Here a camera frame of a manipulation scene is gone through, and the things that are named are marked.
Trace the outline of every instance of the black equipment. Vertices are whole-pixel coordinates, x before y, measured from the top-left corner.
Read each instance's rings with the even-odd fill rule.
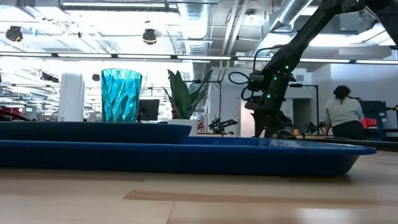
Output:
[[[309,122],[308,124],[305,124],[305,127],[307,128],[307,133],[315,134],[318,130],[324,133],[322,128],[326,127],[326,123],[321,121],[319,125],[315,125],[312,122]]]
[[[211,121],[211,124],[209,124],[210,130],[213,131],[213,134],[225,134],[225,128],[236,125],[238,124],[237,121],[234,121],[233,119],[229,119],[227,121],[221,121],[219,118],[214,119]]]
[[[21,27],[10,26],[6,32],[6,38],[13,42],[20,42],[23,39]]]
[[[299,30],[297,35],[286,45],[273,47],[280,48],[271,58],[271,61],[261,70],[254,70],[250,74],[247,88],[244,90],[262,91],[256,102],[248,102],[246,108],[254,108],[255,137],[259,137],[264,127],[265,138],[277,138],[277,133],[284,129],[284,116],[281,116],[280,107],[285,101],[285,93],[289,82],[295,81],[292,71],[299,64],[304,50],[310,41],[333,19],[334,16],[347,12],[355,12],[368,7],[384,26],[387,33],[398,45],[398,2],[393,0],[323,0]]]
[[[13,121],[15,119],[19,119],[21,121],[31,121],[21,115],[13,114],[8,111],[0,110],[0,121]]]
[[[47,74],[46,72],[40,71],[42,74],[42,79],[45,81],[50,81],[54,83],[60,83],[60,80],[58,78],[53,77],[52,75]]]
[[[146,29],[145,32],[142,34],[142,41],[144,41],[147,45],[154,45],[156,44],[156,34],[154,29]]]
[[[94,75],[91,77],[91,79],[92,79],[94,82],[98,82],[98,81],[101,80],[100,75],[98,75],[98,74],[94,74]]]
[[[140,100],[137,121],[157,121],[159,103],[159,100]]]

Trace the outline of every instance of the person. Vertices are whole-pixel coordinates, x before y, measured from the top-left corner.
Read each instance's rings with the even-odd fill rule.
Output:
[[[332,128],[335,138],[365,140],[362,107],[358,100],[348,97],[350,92],[347,86],[338,86],[333,92],[335,98],[326,103],[325,134]]]

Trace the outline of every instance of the wooden table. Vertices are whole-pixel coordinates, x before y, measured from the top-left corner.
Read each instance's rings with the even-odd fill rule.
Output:
[[[316,134],[306,134],[303,137],[301,134],[294,135],[297,139],[325,139],[325,138],[333,138],[333,136],[326,136],[326,135],[316,135]]]
[[[393,224],[398,223],[398,154],[363,156],[338,178],[0,169],[0,220]]]

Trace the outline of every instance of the black robotic arm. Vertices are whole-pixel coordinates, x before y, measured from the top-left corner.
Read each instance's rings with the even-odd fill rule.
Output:
[[[331,19],[342,13],[370,8],[387,33],[398,44],[398,3],[394,0],[323,0],[318,9],[297,35],[282,46],[261,70],[250,74],[248,90],[262,91],[263,94],[254,108],[255,137],[259,137],[266,127],[265,137],[276,137],[284,129],[283,112],[280,111],[285,101],[285,93],[290,81],[295,81],[292,71],[299,64],[304,50],[308,47]],[[247,103],[252,109],[253,102]]]

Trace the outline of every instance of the dark hair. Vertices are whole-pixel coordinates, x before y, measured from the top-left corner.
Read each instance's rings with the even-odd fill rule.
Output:
[[[341,104],[343,104],[343,100],[351,93],[351,90],[344,85],[338,86],[334,91],[333,94],[335,95],[336,99],[341,100]]]

